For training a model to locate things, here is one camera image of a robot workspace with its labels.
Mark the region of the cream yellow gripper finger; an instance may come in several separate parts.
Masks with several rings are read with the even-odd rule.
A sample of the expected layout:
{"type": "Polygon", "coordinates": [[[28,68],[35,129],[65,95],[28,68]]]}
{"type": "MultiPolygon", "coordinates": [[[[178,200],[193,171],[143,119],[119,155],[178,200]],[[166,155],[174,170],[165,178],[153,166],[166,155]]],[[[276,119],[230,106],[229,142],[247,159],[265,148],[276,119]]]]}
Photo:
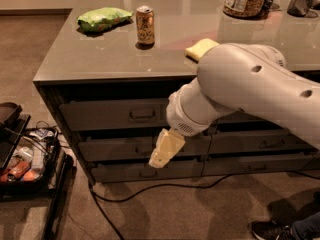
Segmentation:
{"type": "Polygon", "coordinates": [[[149,159],[153,168],[163,168],[182,149],[184,137],[173,129],[162,129],[149,159]]]}

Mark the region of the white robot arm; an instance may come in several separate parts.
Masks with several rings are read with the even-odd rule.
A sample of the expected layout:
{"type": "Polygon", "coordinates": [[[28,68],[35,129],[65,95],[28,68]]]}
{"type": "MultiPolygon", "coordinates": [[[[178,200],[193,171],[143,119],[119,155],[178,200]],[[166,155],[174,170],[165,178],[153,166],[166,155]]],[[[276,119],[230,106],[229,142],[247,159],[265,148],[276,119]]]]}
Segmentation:
{"type": "Polygon", "coordinates": [[[320,84],[288,70],[280,51],[203,39],[185,54],[198,62],[196,77],[169,96],[170,128],[160,132],[150,166],[164,167],[187,137],[236,111],[273,122],[320,148],[320,84]]]}

